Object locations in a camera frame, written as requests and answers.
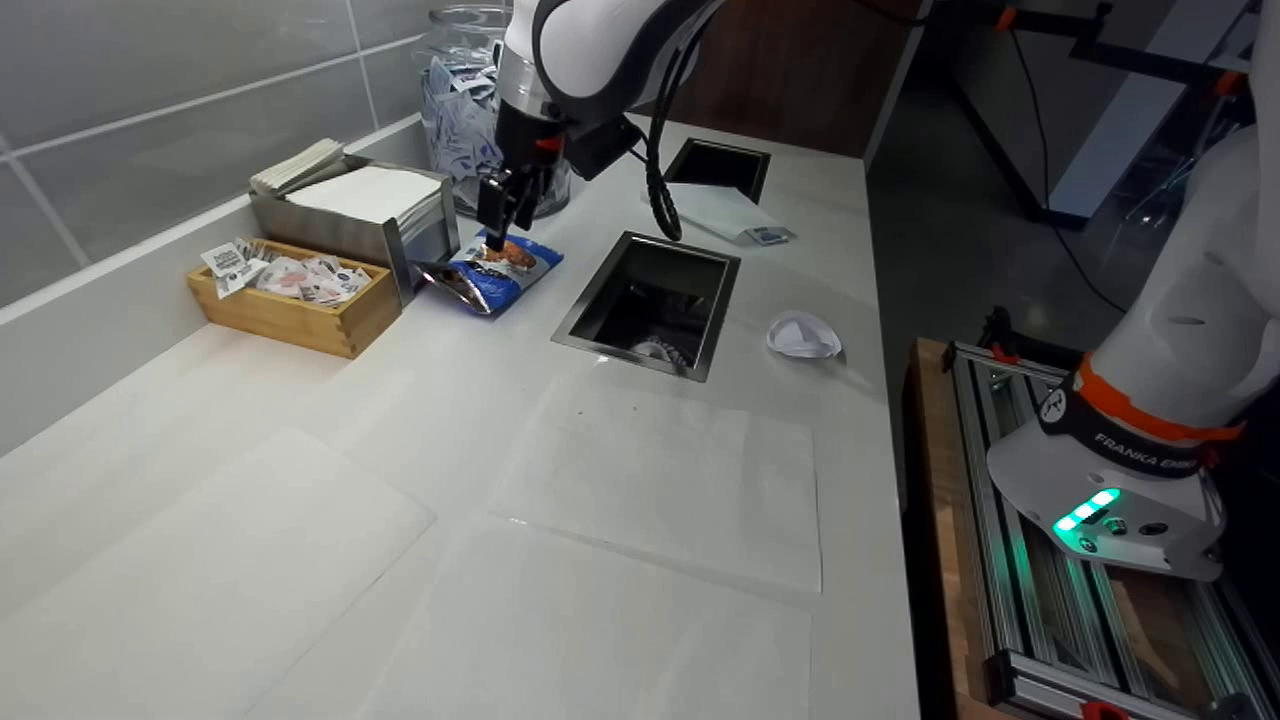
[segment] wall tile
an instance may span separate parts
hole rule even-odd
[[[319,137],[370,129],[358,64],[337,64],[232,98],[29,156],[31,176],[92,259],[237,193]]]
[[[421,44],[396,44],[365,56],[370,103],[380,122],[396,122],[421,109],[421,72],[429,52]]]
[[[13,149],[356,46],[346,0],[3,0]]]
[[[13,165],[0,165],[0,304],[13,304],[78,265],[53,231]]]
[[[358,44],[386,44],[429,29],[429,10],[448,0],[351,0]]]

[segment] white table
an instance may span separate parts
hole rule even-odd
[[[421,296],[351,363],[200,327],[6,451],[0,715],[914,715],[863,168],[700,137],[801,231],[738,251],[706,384],[552,340],[656,231],[620,158],[505,321]],[[770,357],[783,307],[846,361]]]

